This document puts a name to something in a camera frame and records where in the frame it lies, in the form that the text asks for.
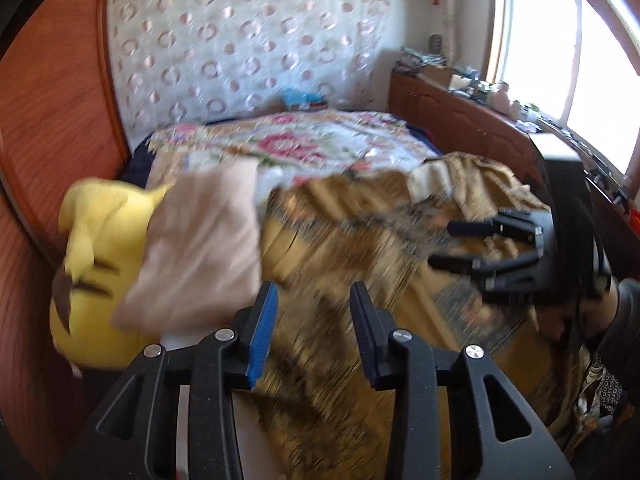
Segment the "right hand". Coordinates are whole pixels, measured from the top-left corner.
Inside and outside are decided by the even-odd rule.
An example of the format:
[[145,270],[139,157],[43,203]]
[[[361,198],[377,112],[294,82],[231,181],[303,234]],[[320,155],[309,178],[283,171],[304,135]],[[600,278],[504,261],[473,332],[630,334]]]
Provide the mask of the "right hand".
[[605,332],[618,310],[617,282],[600,299],[585,299],[555,307],[536,308],[538,332],[551,340],[560,340],[565,325],[572,322],[582,340]]

